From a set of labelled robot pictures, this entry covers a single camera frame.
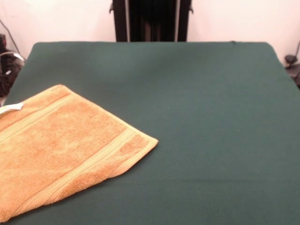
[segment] black stand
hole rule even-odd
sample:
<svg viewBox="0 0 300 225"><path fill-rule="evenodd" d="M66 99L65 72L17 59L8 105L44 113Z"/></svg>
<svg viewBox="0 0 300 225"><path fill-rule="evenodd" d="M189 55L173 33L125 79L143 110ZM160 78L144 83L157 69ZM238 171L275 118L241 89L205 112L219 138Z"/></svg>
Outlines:
<svg viewBox="0 0 300 225"><path fill-rule="evenodd" d="M113 0L118 42L186 41L191 0Z"/></svg>

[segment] towel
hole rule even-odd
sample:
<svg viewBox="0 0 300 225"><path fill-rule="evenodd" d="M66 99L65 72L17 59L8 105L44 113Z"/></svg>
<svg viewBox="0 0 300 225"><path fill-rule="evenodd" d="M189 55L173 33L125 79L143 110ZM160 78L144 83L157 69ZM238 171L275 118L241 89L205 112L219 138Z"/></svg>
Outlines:
<svg viewBox="0 0 300 225"><path fill-rule="evenodd" d="M63 85L0 115L0 222L126 172L158 140Z"/></svg>

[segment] white wall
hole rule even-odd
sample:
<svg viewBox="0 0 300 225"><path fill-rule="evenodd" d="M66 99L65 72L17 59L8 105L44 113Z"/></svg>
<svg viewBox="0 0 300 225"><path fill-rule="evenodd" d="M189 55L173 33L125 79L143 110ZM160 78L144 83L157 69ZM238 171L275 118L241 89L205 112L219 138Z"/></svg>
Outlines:
<svg viewBox="0 0 300 225"><path fill-rule="evenodd" d="M27 57L39 41L115 41L111 2L0 0L0 18ZM193 8L188 41L266 41L283 61L300 39L300 0L193 0Z"/></svg>
<svg viewBox="0 0 300 225"><path fill-rule="evenodd" d="M284 62L300 39L300 0L193 0L188 41L265 41Z"/></svg>
<svg viewBox="0 0 300 225"><path fill-rule="evenodd" d="M22 55L36 42L115 41L112 0L0 0L0 18ZM0 32L5 30L0 25ZM8 47L13 45L7 36Z"/></svg>

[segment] white tag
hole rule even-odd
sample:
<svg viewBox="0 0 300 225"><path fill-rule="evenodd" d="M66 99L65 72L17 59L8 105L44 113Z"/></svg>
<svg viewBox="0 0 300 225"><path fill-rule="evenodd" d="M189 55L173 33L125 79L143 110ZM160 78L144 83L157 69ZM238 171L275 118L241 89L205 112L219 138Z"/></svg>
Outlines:
<svg viewBox="0 0 300 225"><path fill-rule="evenodd" d="M8 111L11 111L11 110L21 110L23 105L24 105L24 103L21 102L21 103L18 103L18 104L5 105L3 107L0 107L0 115L3 114L3 113L6 113Z"/></svg>

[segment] green table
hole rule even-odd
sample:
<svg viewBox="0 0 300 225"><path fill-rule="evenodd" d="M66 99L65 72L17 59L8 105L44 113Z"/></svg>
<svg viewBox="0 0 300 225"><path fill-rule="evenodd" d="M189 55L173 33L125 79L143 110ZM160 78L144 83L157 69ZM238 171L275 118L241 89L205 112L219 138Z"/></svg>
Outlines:
<svg viewBox="0 0 300 225"><path fill-rule="evenodd" d="M7 104L58 83L159 144L8 225L300 223L300 93L268 44L38 43Z"/></svg>

